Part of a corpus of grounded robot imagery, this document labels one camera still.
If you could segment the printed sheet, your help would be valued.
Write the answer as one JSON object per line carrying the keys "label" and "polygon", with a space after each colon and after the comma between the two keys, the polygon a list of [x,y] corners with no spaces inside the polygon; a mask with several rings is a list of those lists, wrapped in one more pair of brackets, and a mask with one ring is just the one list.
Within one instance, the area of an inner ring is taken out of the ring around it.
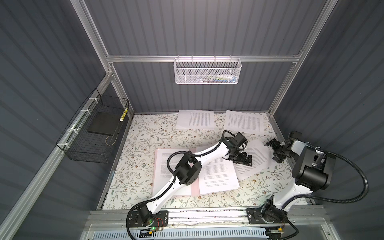
{"label": "printed sheet", "polygon": [[224,159],[228,153],[225,144],[218,148],[212,146],[206,150],[199,149],[201,154],[209,150],[213,152],[198,158],[202,163],[202,170],[197,181],[191,186],[193,196],[236,190],[240,187],[233,162]]}
{"label": "printed sheet", "polygon": [[176,129],[214,130],[216,128],[213,111],[179,111]]}
{"label": "printed sheet", "polygon": [[[169,156],[178,151],[189,151],[189,149],[156,149],[153,177],[153,194],[155,196],[168,181],[173,178],[173,175],[167,168],[167,160]],[[179,163],[184,154],[179,154],[173,157],[170,161],[172,170],[175,170],[176,164]],[[174,196],[191,196],[191,186],[186,186],[175,192]]]}
{"label": "printed sheet", "polygon": [[252,156],[253,165],[250,167],[234,164],[235,172],[239,181],[253,177],[274,164],[272,151],[258,139],[248,143],[246,153]]}
{"label": "printed sheet", "polygon": [[261,134],[264,131],[264,118],[260,113],[226,111],[225,130],[248,134]]}

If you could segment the pink paper folder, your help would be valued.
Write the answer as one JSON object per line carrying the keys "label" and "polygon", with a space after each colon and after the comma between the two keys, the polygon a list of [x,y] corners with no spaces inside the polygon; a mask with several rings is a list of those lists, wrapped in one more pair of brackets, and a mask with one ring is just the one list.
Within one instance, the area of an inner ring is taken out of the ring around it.
{"label": "pink paper folder", "polygon": [[[156,149],[152,196],[160,192],[172,178],[166,162],[168,157],[178,150],[179,149]],[[239,187],[240,184],[234,163],[219,157],[207,165],[204,165],[197,180],[191,185],[175,192],[175,196],[200,196],[236,190]]]}

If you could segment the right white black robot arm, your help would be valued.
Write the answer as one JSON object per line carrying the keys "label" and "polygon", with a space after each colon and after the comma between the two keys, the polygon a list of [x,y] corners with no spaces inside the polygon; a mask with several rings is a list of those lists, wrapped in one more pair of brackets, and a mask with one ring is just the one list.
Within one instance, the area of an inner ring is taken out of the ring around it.
{"label": "right white black robot arm", "polygon": [[263,204],[259,217],[266,223],[283,222],[283,214],[297,201],[298,195],[308,195],[325,190],[331,183],[336,158],[299,140],[301,133],[293,131],[284,142],[276,139],[265,146],[273,151],[273,160],[282,163],[285,159],[294,159],[293,180],[281,192],[272,195]]}

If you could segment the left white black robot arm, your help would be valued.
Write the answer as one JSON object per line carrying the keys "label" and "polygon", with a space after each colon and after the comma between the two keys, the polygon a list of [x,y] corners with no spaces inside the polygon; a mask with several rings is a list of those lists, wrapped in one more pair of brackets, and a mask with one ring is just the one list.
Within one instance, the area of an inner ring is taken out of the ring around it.
{"label": "left white black robot arm", "polygon": [[144,226],[149,226],[155,219],[155,215],[178,190],[192,185],[199,177],[203,168],[213,160],[221,158],[235,164],[252,166],[252,155],[247,154],[245,149],[248,140],[237,133],[234,135],[229,131],[223,131],[219,142],[200,152],[177,151],[172,153],[166,162],[167,170],[171,174],[170,180],[154,196],[136,208],[139,218]]}

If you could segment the markers in white basket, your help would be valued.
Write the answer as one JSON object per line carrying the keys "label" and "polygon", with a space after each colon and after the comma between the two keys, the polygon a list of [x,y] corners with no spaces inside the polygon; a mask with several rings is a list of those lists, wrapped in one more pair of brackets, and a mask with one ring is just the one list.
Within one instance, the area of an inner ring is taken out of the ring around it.
{"label": "markers in white basket", "polygon": [[203,76],[201,78],[196,79],[198,83],[229,83],[229,84],[236,84],[238,82],[238,76],[236,75],[212,75],[212,76]]}

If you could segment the yellow marker pen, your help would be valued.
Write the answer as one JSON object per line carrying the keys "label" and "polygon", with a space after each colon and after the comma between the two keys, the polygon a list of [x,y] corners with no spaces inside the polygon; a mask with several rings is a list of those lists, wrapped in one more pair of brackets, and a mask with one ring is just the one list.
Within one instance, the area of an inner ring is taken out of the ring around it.
{"label": "yellow marker pen", "polygon": [[122,113],[122,115],[121,115],[121,117],[120,117],[120,122],[123,122],[123,121],[124,121],[124,119],[125,119],[127,113],[128,113],[128,108],[125,108],[124,111],[123,111],[123,113]]}

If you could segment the black flat pad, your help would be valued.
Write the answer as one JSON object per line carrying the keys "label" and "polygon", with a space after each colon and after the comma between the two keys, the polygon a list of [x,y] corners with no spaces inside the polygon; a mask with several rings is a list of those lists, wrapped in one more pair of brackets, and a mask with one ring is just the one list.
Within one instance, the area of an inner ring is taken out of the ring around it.
{"label": "black flat pad", "polygon": [[120,116],[99,112],[88,127],[88,133],[113,136],[122,126]]}

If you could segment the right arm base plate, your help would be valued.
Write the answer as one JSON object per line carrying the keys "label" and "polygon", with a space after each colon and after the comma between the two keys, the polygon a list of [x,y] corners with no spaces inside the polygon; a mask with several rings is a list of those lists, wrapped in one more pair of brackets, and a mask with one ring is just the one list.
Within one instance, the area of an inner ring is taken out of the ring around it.
{"label": "right arm base plate", "polygon": [[275,207],[268,210],[260,208],[246,208],[247,218],[250,224],[286,224],[283,212]]}

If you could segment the aluminium front rail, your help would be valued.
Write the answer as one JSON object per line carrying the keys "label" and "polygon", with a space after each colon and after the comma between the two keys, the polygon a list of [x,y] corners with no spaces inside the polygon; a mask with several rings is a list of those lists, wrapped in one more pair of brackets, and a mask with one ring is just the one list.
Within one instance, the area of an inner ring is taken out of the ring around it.
{"label": "aluminium front rail", "polygon": [[[248,225],[253,215],[246,207],[168,209],[168,227],[213,227],[218,225],[240,227]],[[85,230],[124,230],[128,210],[91,211]],[[295,225],[317,225],[330,221],[322,205],[294,205],[288,213]]]}

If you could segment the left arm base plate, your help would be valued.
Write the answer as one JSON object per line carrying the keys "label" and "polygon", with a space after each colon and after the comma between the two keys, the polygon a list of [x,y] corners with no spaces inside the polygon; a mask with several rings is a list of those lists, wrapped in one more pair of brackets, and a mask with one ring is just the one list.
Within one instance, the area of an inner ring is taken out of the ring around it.
{"label": "left arm base plate", "polygon": [[139,227],[167,227],[169,220],[169,211],[160,211],[157,214],[142,213],[141,211],[133,211],[128,213],[126,226],[128,228]]}

